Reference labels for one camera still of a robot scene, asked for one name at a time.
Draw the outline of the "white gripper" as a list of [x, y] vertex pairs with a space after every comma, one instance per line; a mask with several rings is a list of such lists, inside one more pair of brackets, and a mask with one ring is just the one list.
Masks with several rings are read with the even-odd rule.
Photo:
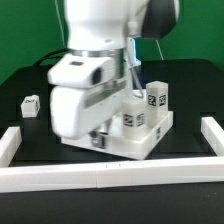
[[55, 87], [50, 95], [51, 123], [59, 137], [79, 139], [108, 135], [110, 125], [104, 123], [121, 110], [127, 82], [113, 82], [110, 88], [99, 85], [91, 89]]

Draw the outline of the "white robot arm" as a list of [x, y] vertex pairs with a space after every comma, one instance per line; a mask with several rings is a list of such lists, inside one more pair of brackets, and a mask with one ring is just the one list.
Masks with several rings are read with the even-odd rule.
[[161, 39], [179, 0], [65, 0], [69, 52], [48, 72], [56, 135], [79, 139], [121, 111], [131, 95], [128, 39]]

